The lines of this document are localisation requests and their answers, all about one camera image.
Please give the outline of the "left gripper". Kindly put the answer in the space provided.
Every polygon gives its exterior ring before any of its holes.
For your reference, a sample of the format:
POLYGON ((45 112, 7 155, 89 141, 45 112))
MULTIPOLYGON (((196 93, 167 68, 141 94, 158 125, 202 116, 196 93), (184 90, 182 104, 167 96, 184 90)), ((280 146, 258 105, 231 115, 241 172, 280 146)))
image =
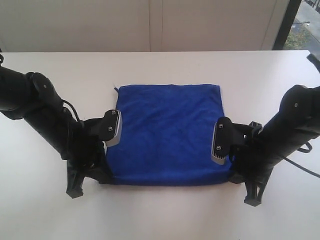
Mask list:
POLYGON ((85 177, 99 184, 112 184, 114 175, 106 160, 104 143, 100 139, 101 118, 72 120, 67 124, 66 150, 60 155, 66 160, 66 194, 72 199, 83 196, 85 177))

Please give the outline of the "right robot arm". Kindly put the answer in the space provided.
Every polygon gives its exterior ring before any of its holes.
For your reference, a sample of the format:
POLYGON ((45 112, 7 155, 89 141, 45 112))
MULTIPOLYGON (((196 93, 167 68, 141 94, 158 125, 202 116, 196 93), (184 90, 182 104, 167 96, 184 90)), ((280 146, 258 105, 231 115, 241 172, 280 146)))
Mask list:
POLYGON ((233 183, 244 183, 247 195, 244 203, 256 207, 274 167, 303 145, 320 136, 320 88, 294 85, 283 96, 277 114, 261 132, 245 140, 236 149, 231 165, 233 183))

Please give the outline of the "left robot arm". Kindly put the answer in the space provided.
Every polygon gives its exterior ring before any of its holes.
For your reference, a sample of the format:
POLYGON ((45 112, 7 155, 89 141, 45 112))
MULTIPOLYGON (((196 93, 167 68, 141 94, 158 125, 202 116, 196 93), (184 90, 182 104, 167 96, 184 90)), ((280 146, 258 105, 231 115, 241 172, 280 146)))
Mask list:
POLYGON ((102 118, 80 120, 73 105, 64 104, 69 102, 43 74, 0 68, 1 113, 11 120, 25 120, 66 161, 66 193, 74 199, 83 196, 85 178, 114 183, 105 147, 119 143, 122 114, 110 109, 102 118))

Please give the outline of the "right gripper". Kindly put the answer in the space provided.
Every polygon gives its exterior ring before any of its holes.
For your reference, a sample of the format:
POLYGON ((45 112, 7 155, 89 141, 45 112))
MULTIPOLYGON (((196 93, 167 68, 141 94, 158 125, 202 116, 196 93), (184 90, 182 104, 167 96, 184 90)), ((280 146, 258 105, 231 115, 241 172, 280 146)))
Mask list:
POLYGON ((235 129, 243 134, 242 142, 231 148, 231 174, 228 181, 233 184, 245 183, 247 195, 244 203, 256 207, 262 203, 262 196, 273 170, 272 156, 259 133, 263 130, 260 123, 252 121, 248 125, 234 124, 235 129))

